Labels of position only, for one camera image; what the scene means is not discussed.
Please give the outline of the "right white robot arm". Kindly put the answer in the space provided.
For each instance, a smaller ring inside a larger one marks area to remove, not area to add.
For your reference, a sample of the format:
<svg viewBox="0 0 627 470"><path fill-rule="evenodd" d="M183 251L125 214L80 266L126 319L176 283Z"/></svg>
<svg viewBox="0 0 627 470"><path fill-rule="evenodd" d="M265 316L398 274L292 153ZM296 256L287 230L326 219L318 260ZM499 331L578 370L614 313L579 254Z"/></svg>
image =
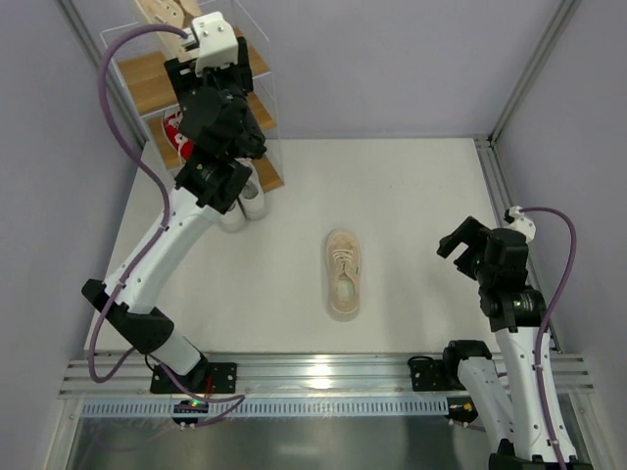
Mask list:
<svg viewBox="0 0 627 470"><path fill-rule="evenodd" d="M549 320L554 304L530 286L529 244L536 226L511 207L506 226L490 229L470 216L439 242L447 258L459 245L457 270L478 284L506 369L501 383L481 341L453 340L443 351L447 372L469 393L490 441L491 469L587 469L560 411L551 364Z"/></svg>

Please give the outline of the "white sneaker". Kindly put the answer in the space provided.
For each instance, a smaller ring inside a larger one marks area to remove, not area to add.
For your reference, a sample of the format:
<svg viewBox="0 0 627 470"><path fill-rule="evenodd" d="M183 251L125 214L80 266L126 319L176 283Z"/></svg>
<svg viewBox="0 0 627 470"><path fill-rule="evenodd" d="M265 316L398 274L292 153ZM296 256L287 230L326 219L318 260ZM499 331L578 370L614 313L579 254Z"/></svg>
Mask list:
<svg viewBox="0 0 627 470"><path fill-rule="evenodd" d="M240 206L247 218L259 220L266 214L265 192L259 174L249 160L238 159L237 162L251 171L251 175L239 195Z"/></svg>
<svg viewBox="0 0 627 470"><path fill-rule="evenodd" d="M246 216L238 201L234 202L227 212L220 217L219 224L221 229L227 233L238 232L246 225Z"/></svg>

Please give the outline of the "red sneaker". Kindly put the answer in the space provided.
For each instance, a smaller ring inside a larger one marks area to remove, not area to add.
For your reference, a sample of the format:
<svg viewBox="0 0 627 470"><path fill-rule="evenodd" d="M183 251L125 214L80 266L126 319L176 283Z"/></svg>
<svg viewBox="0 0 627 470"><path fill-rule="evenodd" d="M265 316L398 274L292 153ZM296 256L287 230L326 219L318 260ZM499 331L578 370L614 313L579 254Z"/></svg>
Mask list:
<svg viewBox="0 0 627 470"><path fill-rule="evenodd" d="M162 120L162 128L177 155L187 162L194 150L194 143L180 131L182 119L183 113L181 110L165 114Z"/></svg>

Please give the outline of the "beige lace sneaker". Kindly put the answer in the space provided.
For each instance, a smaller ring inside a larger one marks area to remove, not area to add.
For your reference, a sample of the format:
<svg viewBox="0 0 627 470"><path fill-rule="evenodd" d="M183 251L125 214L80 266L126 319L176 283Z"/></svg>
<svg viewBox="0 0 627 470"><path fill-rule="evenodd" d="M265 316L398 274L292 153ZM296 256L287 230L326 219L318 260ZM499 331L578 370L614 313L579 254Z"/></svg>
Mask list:
<svg viewBox="0 0 627 470"><path fill-rule="evenodd" d="M196 0L134 0L134 14L141 24L167 24L185 29L192 21L203 15ZM158 32L159 44L167 60L187 62L192 56L187 52L182 39L171 33Z"/></svg>
<svg viewBox="0 0 627 470"><path fill-rule="evenodd" d="M341 316L357 313L361 303L362 254L356 235L346 229L330 232L324 258L331 310Z"/></svg>

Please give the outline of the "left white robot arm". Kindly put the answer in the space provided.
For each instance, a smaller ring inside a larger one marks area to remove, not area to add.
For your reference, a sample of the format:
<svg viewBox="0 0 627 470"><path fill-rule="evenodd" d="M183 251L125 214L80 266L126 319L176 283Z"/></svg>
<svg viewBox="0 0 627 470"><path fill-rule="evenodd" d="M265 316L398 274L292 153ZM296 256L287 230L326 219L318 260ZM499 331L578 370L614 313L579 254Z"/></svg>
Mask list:
<svg viewBox="0 0 627 470"><path fill-rule="evenodd" d="M172 59L164 67L181 111L180 128L192 151L172 188L121 136L107 98L98 84L101 107L116 139L138 168L158 187L163 210L124 263L104 280L89 279L82 295L98 311L92 333L109 323L132 349L159 363L153 392L199 392L212 368L206 357L157 307L162 288L190 249L239 202L253 184L250 161L265 151L265 136L248 105L253 89L248 46L243 37L228 44L227 62L200 39L196 60Z"/></svg>

